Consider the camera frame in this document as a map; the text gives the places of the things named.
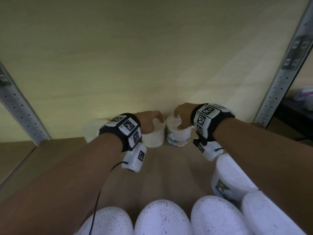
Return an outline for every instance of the person's left hand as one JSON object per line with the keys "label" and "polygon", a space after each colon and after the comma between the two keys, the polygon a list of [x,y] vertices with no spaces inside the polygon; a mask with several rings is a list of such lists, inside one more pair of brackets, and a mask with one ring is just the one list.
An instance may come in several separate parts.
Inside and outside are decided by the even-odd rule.
{"label": "person's left hand", "polygon": [[138,112],[134,115],[136,115],[140,121],[140,131],[142,134],[149,134],[154,131],[154,118],[158,118],[161,123],[164,123],[163,115],[158,110]]}

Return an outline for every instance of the hand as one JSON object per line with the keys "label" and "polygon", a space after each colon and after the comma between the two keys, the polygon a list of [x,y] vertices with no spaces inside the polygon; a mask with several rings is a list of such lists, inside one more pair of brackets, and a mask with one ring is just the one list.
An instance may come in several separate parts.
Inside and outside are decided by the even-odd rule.
{"label": "hand", "polygon": [[153,119],[158,118],[161,123],[164,123],[164,118],[161,112],[155,111],[144,111],[134,114],[140,121],[140,131],[142,134],[149,134],[154,131]]}
{"label": "hand", "polygon": [[196,108],[198,105],[199,104],[184,103],[182,105],[179,105],[174,110],[174,117],[178,117],[179,115],[182,119],[182,124],[177,126],[178,130],[183,130],[185,128],[193,126],[193,124],[190,122],[190,116],[194,108]]}

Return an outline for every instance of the forearm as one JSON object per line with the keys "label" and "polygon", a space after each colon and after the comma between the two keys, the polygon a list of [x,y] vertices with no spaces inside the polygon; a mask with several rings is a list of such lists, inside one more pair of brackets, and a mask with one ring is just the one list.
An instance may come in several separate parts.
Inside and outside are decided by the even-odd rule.
{"label": "forearm", "polygon": [[102,134],[42,174],[0,205],[1,233],[73,234],[121,150],[119,138]]}
{"label": "forearm", "polygon": [[312,147],[234,118],[213,136],[273,202],[303,229],[311,227]]}

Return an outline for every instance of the black cable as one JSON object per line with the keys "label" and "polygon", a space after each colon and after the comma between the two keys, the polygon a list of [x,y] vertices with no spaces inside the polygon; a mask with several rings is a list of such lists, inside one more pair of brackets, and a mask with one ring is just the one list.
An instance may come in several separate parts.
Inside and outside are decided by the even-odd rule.
{"label": "black cable", "polygon": [[[128,162],[119,162],[118,164],[116,164],[115,166],[112,167],[111,171],[116,167],[118,166],[119,164],[122,164],[122,163],[125,163],[125,164],[128,164]],[[95,205],[95,209],[94,209],[94,215],[92,217],[92,222],[91,222],[91,227],[90,227],[90,231],[89,231],[89,235],[91,235],[92,233],[92,228],[94,227],[94,222],[95,222],[95,217],[96,217],[96,211],[97,211],[97,205],[98,205],[98,201],[99,201],[99,198],[100,198],[100,193],[101,193],[101,190],[98,194],[98,197],[97,197],[97,200],[96,200],[96,205]]]}

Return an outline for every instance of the metal bracket plate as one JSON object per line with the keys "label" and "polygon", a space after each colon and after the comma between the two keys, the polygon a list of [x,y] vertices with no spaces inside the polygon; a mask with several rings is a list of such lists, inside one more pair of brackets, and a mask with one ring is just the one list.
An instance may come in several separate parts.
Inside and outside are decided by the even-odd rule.
{"label": "metal bracket plate", "polygon": [[313,43],[313,0],[310,0],[291,39],[284,58],[276,72],[274,80],[256,114],[254,123],[267,127],[279,103],[284,98]]}
{"label": "metal bracket plate", "polygon": [[0,62],[0,101],[36,145],[51,137]]}

